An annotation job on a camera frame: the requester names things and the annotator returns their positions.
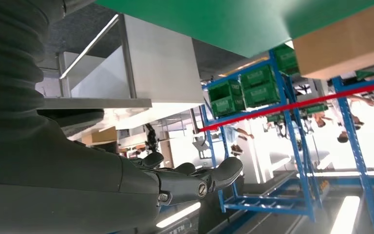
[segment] person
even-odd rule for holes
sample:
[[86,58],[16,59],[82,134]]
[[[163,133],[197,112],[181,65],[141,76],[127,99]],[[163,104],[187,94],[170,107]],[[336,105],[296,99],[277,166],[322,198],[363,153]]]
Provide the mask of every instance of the person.
[[[346,98],[350,100],[351,102],[363,101],[369,106],[374,106],[374,101],[370,98],[365,98],[365,97],[361,97],[357,95],[349,95]],[[340,111],[339,102],[337,99],[332,99],[330,100],[330,103],[332,104],[332,107],[330,109],[333,112],[334,116],[337,118],[337,125],[341,128],[340,129],[341,131],[340,131],[339,136],[337,137],[337,140],[339,143],[346,143],[348,142],[348,134],[344,127],[344,122],[343,122],[342,113]],[[313,118],[315,119],[315,122],[318,124],[319,128],[322,128],[326,125],[326,122],[324,120],[333,121],[333,119],[326,117],[324,112],[313,114]],[[364,125],[364,122],[360,121],[360,119],[353,114],[352,114],[352,119],[354,121],[356,130],[359,130],[361,126]]]
[[[234,125],[225,125],[224,126],[224,134],[227,143],[230,143],[231,146],[231,154],[234,156],[241,155],[243,153],[243,150],[241,147],[237,144],[237,139],[243,139],[247,141],[247,137],[250,137],[254,139],[254,136],[252,134],[247,133],[246,130],[242,128],[236,128]],[[222,134],[214,134],[212,136],[213,139],[222,139]]]

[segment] green plastic crate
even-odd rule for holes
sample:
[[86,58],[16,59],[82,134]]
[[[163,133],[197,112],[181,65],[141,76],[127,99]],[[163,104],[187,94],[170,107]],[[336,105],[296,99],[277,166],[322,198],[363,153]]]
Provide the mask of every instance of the green plastic crate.
[[281,45],[273,49],[273,52],[280,71],[288,75],[299,73],[298,61],[292,48],[287,45]]
[[278,122],[281,120],[284,120],[284,116],[282,114],[275,114],[267,117],[267,122]]
[[242,74],[240,77],[243,90],[253,88],[264,83],[276,83],[270,66],[263,66],[251,72]]
[[242,96],[229,96],[211,102],[211,109],[216,117],[227,116],[246,109]]
[[242,96],[240,82],[237,80],[227,80],[223,83],[212,86],[208,89],[210,101],[216,101],[230,96]]
[[317,104],[317,105],[313,105],[313,106],[308,106],[304,109],[304,111],[308,114],[308,115],[311,115],[311,114],[314,114],[314,113],[318,113],[318,112],[322,112],[322,111],[326,111],[328,110],[329,107],[325,104]]
[[280,97],[276,84],[269,83],[244,90],[244,100],[248,107],[258,107],[279,102]]

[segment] fluorescent light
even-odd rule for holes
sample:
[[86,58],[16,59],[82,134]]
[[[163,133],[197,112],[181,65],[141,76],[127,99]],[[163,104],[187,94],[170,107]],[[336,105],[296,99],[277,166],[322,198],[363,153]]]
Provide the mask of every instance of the fluorescent light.
[[249,67],[249,66],[251,66],[251,65],[253,65],[253,64],[256,64],[256,63],[258,63],[258,62],[266,61],[266,60],[268,60],[268,59],[269,59],[268,57],[257,58],[257,59],[255,59],[255,60],[253,60],[253,61],[251,61],[251,62],[249,62],[249,63],[246,63],[245,65],[239,66],[239,67],[237,67],[237,68],[235,68],[235,69],[233,69],[233,70],[231,70],[231,71],[228,71],[228,72],[223,73],[223,74],[219,74],[219,76],[220,76],[220,77],[227,77],[228,75],[231,75],[231,74],[233,74],[233,73],[235,73],[235,72],[238,72],[238,71],[240,71],[240,70],[243,69],[243,68]]
[[331,234],[351,234],[355,224],[356,213],[359,208],[358,196],[347,196],[343,200]]
[[[368,176],[374,176],[374,171],[369,171],[366,173]],[[359,176],[359,172],[315,172],[316,177],[346,177],[346,176]]]
[[179,212],[177,212],[176,214],[173,214],[172,216],[164,219],[163,221],[157,223],[157,227],[159,228],[164,228],[170,224],[172,224],[173,222],[179,220],[180,218],[188,215],[189,213],[191,212],[194,212],[196,210],[198,210],[200,208],[200,202],[197,202],[187,208],[185,208],[184,210],[181,210]]
[[320,164],[318,165],[319,170],[326,169],[329,164],[332,162],[333,157],[331,155],[327,155],[323,160],[320,161]]
[[288,41],[288,42],[286,42],[285,43],[287,46],[289,46],[290,48],[292,48],[292,49],[295,49],[295,47],[293,46],[293,41]]
[[290,162],[290,160],[292,160],[291,157],[287,157],[287,158],[284,158],[276,163],[273,163],[272,166],[270,167],[270,170],[271,171],[275,171],[277,169],[279,169],[280,167],[282,167],[284,164]]
[[76,59],[71,63],[71,65],[62,73],[59,79],[63,79],[67,76],[67,74],[75,67],[75,65],[88,53],[89,50],[98,42],[100,38],[102,38],[105,33],[107,33],[112,26],[118,21],[118,14],[116,14],[105,27],[97,34],[97,36],[85,47],[85,49],[81,52],[81,54],[76,57]]

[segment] metal frame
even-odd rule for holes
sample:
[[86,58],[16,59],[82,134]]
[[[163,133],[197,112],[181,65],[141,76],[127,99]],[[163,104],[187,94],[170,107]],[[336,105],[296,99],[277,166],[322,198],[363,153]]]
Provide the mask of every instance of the metal frame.
[[[236,115],[232,115],[229,117],[224,117],[222,121],[226,121],[229,119],[235,119],[237,117],[244,117],[253,113],[273,109],[276,107],[287,105],[288,99],[290,103],[296,102],[296,97],[294,95],[291,79],[287,76],[285,76],[286,82],[283,80],[282,74],[279,72],[278,66],[276,64],[275,55],[273,51],[269,51],[269,60],[263,61],[260,63],[257,63],[253,66],[250,66],[246,69],[243,69],[242,71],[233,73],[225,78],[216,80],[210,84],[207,84],[203,86],[203,89],[206,90],[207,88],[217,85],[219,83],[222,83],[229,79],[238,79],[240,74],[252,71],[254,69],[257,69],[259,67],[270,65],[273,69],[277,87],[279,90],[279,96],[280,96],[280,103],[270,105],[265,108],[261,108],[252,112],[247,113],[239,113]],[[209,121],[206,113],[206,106],[210,108],[209,104],[206,102],[205,105],[203,105],[202,113],[203,113],[203,120],[204,125],[209,126],[214,123],[220,123],[222,122],[220,119],[214,119]],[[297,124],[299,126],[299,133],[303,145],[303,157],[304,157],[304,163],[302,164],[297,141],[296,141],[296,134],[293,129],[291,115],[288,110],[284,111],[284,117],[286,120],[287,128],[289,129],[289,135],[290,140],[292,142],[292,146],[294,149],[294,155],[298,166],[298,171],[300,172],[300,184],[303,190],[303,197],[298,198],[282,198],[282,197],[276,197],[278,194],[276,191],[267,194],[266,196],[239,196],[237,193],[236,185],[233,183],[232,189],[233,189],[233,196],[227,200],[224,200],[223,192],[219,191],[219,201],[220,201],[220,207],[222,212],[225,212],[226,208],[228,209],[236,209],[236,210],[251,210],[251,211],[261,211],[261,212],[273,212],[273,213],[285,213],[285,214],[295,214],[295,215],[307,215],[309,218],[314,221],[315,220],[315,214],[314,214],[314,208],[316,206],[322,207],[321,202],[321,196],[319,194],[319,187],[317,179],[313,176],[313,166],[309,155],[309,150],[307,148],[306,138],[304,135],[302,123],[300,120],[300,114],[298,109],[294,109],[293,113],[296,117]],[[227,142],[224,134],[224,128],[220,127],[220,131],[223,137],[223,144],[224,144],[224,150],[225,150],[225,157],[229,157],[229,150],[227,148]],[[212,162],[213,166],[216,166],[216,159],[214,155],[213,150],[213,143],[211,140],[211,133],[210,131],[206,131],[206,136],[208,139],[209,147],[211,150],[211,156],[212,156]]]
[[[345,90],[365,87],[374,84],[374,80],[372,80],[359,82],[349,86],[344,86],[341,78],[334,78],[332,82],[336,92],[342,92]],[[364,197],[366,199],[366,204],[368,206],[369,215],[374,225],[374,191],[372,188],[372,182],[370,180],[370,177],[367,174],[368,169],[366,168],[362,151],[360,149],[359,141],[357,139],[355,125],[352,119],[352,113],[350,111],[346,97],[338,98],[337,101],[339,103],[340,111],[342,113],[343,122],[345,124],[345,129],[348,134],[348,139],[351,144],[352,151],[354,153],[356,168],[359,172],[359,178],[362,185]]]

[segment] green panel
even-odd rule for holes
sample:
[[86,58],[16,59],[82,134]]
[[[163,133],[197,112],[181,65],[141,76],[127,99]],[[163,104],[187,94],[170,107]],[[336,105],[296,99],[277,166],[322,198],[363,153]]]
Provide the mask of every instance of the green panel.
[[98,0],[118,12],[251,57],[374,0]]

